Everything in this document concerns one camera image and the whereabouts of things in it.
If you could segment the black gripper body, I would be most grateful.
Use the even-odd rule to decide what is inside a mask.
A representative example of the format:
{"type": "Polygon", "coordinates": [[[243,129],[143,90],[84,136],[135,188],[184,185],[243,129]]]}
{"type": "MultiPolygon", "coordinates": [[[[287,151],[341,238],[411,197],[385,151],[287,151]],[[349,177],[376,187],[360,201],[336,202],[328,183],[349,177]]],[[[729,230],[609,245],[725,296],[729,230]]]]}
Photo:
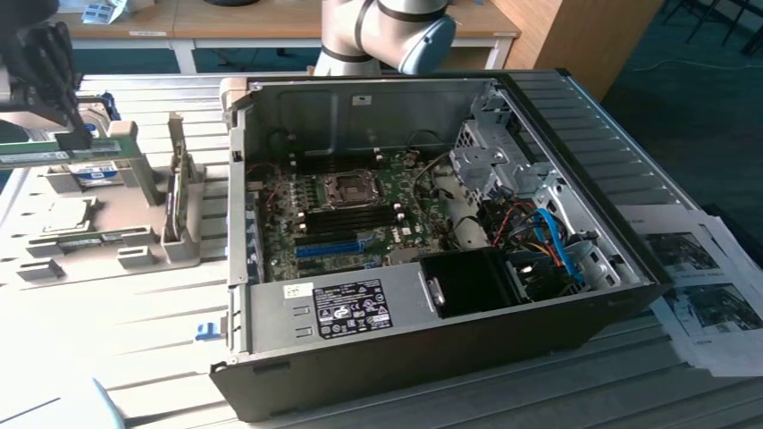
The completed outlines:
{"type": "Polygon", "coordinates": [[[77,114],[72,42],[50,18],[57,1],[1,3],[1,119],[20,126],[72,126],[77,114]]]}

